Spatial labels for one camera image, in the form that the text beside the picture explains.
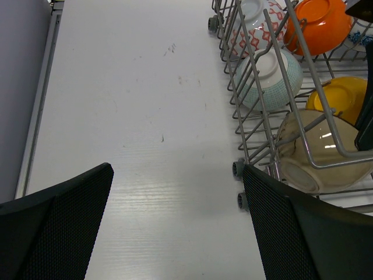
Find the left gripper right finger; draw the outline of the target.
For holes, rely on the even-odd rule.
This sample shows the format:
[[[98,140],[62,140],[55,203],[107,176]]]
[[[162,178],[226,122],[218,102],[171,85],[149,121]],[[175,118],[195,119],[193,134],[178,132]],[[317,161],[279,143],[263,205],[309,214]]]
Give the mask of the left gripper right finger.
[[[243,168],[266,279],[372,279],[372,217]]]

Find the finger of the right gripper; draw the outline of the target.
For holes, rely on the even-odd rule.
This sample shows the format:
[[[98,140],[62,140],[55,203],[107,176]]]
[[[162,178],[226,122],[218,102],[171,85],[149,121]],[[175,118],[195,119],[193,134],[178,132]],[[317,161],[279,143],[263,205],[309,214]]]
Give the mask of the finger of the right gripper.
[[[372,24],[372,1],[347,1],[346,14]],[[363,105],[355,123],[358,129],[355,145],[359,151],[372,150],[372,39],[365,42],[368,83]]]

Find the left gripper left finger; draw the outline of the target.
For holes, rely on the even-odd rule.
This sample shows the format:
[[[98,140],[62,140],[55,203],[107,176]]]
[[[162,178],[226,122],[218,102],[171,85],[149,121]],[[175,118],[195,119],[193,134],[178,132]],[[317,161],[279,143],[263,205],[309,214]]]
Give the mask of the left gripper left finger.
[[[84,279],[114,171],[102,163],[1,204],[1,279]]]

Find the blue floral bowl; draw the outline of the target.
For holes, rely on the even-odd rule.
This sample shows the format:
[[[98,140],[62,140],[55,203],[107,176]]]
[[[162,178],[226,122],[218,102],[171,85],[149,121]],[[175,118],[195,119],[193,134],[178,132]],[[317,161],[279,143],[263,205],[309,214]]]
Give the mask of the blue floral bowl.
[[[354,18],[344,45],[351,50],[365,52],[370,42],[372,42],[372,23]]]

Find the orange bowl white inside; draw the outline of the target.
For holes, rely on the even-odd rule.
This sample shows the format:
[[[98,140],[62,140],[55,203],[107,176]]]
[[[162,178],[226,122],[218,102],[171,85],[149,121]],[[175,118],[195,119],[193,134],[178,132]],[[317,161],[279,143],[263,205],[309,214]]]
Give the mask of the orange bowl white inside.
[[[295,15],[312,56],[328,52],[344,41],[353,20],[342,0],[301,1]]]

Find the yellow-orange bowl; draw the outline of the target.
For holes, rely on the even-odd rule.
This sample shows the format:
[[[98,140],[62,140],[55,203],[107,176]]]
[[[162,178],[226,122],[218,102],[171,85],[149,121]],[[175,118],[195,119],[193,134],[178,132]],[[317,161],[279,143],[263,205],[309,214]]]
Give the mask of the yellow-orange bowl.
[[[333,116],[355,126],[363,106],[368,82],[355,76],[334,78],[323,86]]]

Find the black glossy bowl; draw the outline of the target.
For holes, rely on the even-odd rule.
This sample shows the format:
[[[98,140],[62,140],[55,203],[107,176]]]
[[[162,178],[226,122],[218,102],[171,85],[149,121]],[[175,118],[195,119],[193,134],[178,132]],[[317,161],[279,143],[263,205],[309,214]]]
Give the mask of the black glossy bowl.
[[[322,112],[315,110],[299,110],[298,112],[304,128],[322,115]],[[357,152],[354,140],[358,130],[339,117],[334,116],[333,118],[343,146],[349,152]],[[288,139],[298,132],[298,122],[294,113],[290,113],[280,125],[276,140],[279,142]],[[316,164],[326,165],[346,159],[337,151],[326,120],[307,131],[305,135]],[[315,169],[308,161],[301,137],[279,146],[277,151],[283,178],[298,190],[309,194],[343,191],[372,172],[372,162]]]

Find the grey wire dish rack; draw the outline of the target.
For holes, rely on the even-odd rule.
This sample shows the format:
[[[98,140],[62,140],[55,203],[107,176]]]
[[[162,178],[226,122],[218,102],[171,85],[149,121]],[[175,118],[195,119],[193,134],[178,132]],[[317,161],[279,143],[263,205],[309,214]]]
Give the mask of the grey wire dish rack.
[[[326,169],[330,167],[338,167],[352,165],[356,163],[372,162],[372,152],[349,152],[343,146],[340,134],[334,121],[334,108],[330,108],[328,101],[323,92],[323,86],[329,80],[345,76],[355,76],[364,79],[364,74],[368,72],[367,57],[364,52],[351,50],[344,45],[344,41],[334,49],[316,56],[312,56],[308,50],[302,29],[296,18],[294,8],[301,1],[277,1],[285,12],[285,18],[281,22],[277,31],[274,31],[270,21],[269,14],[265,9],[264,17],[270,33],[270,43],[265,49],[253,51],[248,45],[246,46],[249,57],[249,74],[254,74],[254,80],[259,91],[259,100],[262,103],[262,111],[254,111],[252,108],[245,107],[238,99],[237,87],[234,83],[237,69],[246,58],[241,56],[235,57],[231,55],[228,46],[229,36],[232,31],[233,21],[230,19],[231,13],[239,11],[241,19],[244,19],[240,6],[241,1],[213,1],[212,9],[214,15],[208,21],[208,29],[211,33],[218,36],[220,40],[219,49],[220,57],[224,62],[224,72],[229,77],[227,85],[228,91],[231,93],[230,103],[235,107],[233,119],[238,123],[235,133],[241,138],[239,150],[243,151],[244,157],[233,164],[233,172],[236,176],[240,176],[244,164],[262,166],[267,174],[275,179],[286,183],[294,188],[283,178],[280,170],[280,162],[278,158],[278,147],[294,139],[301,137],[304,149],[307,154],[310,165],[315,169]],[[266,111],[263,101],[264,91],[261,89],[258,73],[256,70],[256,62],[259,57],[268,53],[270,49],[274,49],[279,66],[283,75],[283,80],[287,88],[289,103],[276,111]],[[280,50],[290,52],[299,62],[303,71],[303,82],[299,93],[293,96],[285,66],[280,54]],[[320,117],[311,121],[307,126],[303,126],[299,110],[315,110],[322,112]],[[294,113],[295,119],[298,122],[299,132],[288,139],[277,142],[277,132],[285,117]],[[315,163],[311,148],[308,146],[308,141],[305,133],[314,128],[323,120],[328,122],[330,132],[337,151],[346,158],[340,162],[334,162],[326,165],[318,165]],[[361,181],[351,185],[347,189],[333,193],[311,194],[316,197],[323,195],[339,195],[339,194],[370,194],[372,193],[372,172]]]

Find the blue triangle pattern bowl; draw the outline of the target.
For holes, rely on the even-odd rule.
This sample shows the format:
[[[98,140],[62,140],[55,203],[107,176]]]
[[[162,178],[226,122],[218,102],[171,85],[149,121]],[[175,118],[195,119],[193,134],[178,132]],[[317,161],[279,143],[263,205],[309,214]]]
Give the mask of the blue triangle pattern bowl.
[[[241,19],[239,11],[231,13],[233,27],[227,44],[231,55],[245,58],[248,56],[246,46],[258,51],[265,49],[270,43],[270,33],[263,11],[267,10],[274,31],[279,29],[285,12],[277,1],[272,0],[241,1],[240,6],[244,19]]]

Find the light teal bowl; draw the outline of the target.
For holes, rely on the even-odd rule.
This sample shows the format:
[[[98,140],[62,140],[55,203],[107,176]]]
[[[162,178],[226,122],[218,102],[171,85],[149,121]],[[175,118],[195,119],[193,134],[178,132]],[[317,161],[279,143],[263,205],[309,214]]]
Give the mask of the light teal bowl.
[[[284,62],[285,72],[291,86],[293,96],[296,96],[302,86],[303,71],[297,59],[288,51],[280,50]],[[254,74],[248,73],[249,57],[240,63],[235,75],[234,83],[237,87],[239,101],[247,108],[254,111],[262,111],[262,103],[259,100],[259,91],[254,80]],[[276,111],[289,103],[289,96],[285,86],[283,75],[274,49],[259,57],[256,62],[256,70],[261,89],[264,91],[263,101],[266,111]]]

